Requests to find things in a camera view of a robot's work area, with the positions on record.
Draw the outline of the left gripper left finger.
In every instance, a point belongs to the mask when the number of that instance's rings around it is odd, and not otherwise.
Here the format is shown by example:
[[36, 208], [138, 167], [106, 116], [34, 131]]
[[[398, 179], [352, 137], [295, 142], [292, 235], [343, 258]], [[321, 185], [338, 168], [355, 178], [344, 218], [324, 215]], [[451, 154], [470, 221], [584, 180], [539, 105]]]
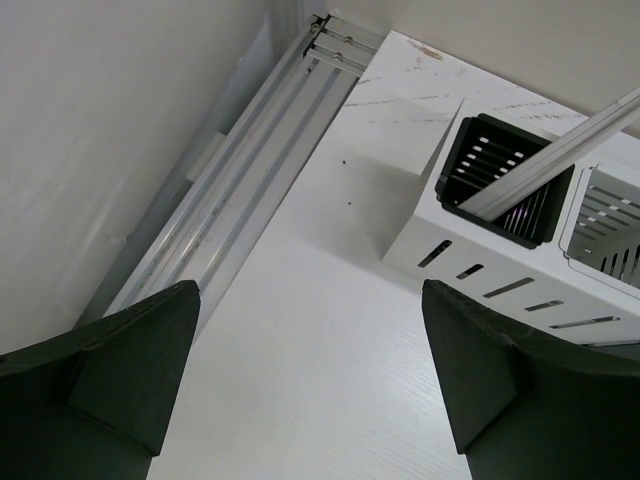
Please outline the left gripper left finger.
[[1, 356], [4, 479], [144, 479], [165, 441], [200, 291], [181, 281]]

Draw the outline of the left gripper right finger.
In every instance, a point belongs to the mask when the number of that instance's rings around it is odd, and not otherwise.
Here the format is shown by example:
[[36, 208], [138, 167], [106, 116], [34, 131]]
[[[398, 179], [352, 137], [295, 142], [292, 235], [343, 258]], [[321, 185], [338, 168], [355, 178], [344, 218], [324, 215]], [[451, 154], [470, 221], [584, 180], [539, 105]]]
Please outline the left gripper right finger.
[[475, 479], [635, 479], [639, 346], [574, 344], [428, 280], [422, 312]]

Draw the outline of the white chopstick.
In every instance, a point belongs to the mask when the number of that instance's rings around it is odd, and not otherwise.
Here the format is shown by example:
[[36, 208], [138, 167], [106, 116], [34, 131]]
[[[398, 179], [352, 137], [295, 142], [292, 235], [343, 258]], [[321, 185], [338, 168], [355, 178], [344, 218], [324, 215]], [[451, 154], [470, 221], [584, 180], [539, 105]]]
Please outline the white chopstick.
[[634, 89], [587, 118], [459, 207], [478, 218], [494, 220], [638, 117], [639, 90]]

